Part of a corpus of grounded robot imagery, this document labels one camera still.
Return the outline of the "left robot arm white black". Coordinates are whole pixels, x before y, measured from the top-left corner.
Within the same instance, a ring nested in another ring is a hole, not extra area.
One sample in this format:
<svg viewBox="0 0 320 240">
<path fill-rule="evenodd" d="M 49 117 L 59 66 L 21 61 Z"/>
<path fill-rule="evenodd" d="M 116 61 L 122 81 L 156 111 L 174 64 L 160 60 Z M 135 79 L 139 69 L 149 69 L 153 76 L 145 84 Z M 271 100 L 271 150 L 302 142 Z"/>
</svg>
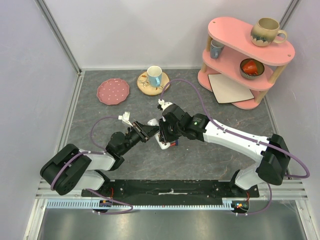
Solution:
<svg viewBox="0 0 320 240">
<path fill-rule="evenodd" d="M 145 143 L 156 136 L 159 130 L 155 118 L 147 124 L 135 121 L 126 133 L 113 133 L 102 152 L 86 151 L 69 143 L 41 168 L 40 176 L 61 196 L 75 188 L 85 189 L 88 184 L 95 194 L 104 197 L 110 185 L 98 171 L 118 169 L 124 162 L 123 155 L 139 142 Z"/>
</svg>

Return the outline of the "white remote control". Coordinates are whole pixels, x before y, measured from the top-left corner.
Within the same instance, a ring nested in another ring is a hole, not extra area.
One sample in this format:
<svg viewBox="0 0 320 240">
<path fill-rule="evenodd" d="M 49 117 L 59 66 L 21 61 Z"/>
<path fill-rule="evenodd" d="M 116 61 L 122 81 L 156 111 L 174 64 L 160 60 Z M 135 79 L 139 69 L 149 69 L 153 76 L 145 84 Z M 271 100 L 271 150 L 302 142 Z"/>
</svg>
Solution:
<svg viewBox="0 0 320 240">
<path fill-rule="evenodd" d="M 151 120 L 149 120 L 147 122 L 148 125 L 157 125 L 159 126 L 159 122 L 156 118 L 153 118 Z M 163 137 L 163 134 L 162 134 L 162 129 L 160 128 L 159 129 L 159 132 L 154 136 L 154 138 L 156 139 L 158 145 L 160 146 L 160 148 L 162 150 L 166 150 L 170 147 L 170 145 L 172 143 L 174 143 L 174 141 L 167 141 L 167 140 L 164 140 L 164 137 Z"/>
</svg>

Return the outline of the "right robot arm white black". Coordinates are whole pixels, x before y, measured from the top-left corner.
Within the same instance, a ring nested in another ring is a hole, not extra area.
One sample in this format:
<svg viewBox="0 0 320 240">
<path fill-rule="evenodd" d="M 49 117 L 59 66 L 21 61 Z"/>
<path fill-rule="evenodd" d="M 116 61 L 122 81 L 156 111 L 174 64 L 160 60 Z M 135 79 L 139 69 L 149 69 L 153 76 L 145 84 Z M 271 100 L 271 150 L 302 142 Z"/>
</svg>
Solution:
<svg viewBox="0 0 320 240">
<path fill-rule="evenodd" d="M 210 121 L 204 114 L 190 116 L 178 105 L 164 100 L 159 101 L 157 107 L 162 111 L 162 118 L 158 121 L 160 142 L 174 142 L 183 136 L 189 140 L 227 147 L 255 161 L 253 165 L 233 174 L 229 183 L 233 196 L 240 197 L 262 182 L 275 186 L 282 184 L 290 157 L 283 153 L 288 148 L 281 136 L 253 136 L 228 128 L 216 120 Z"/>
</svg>

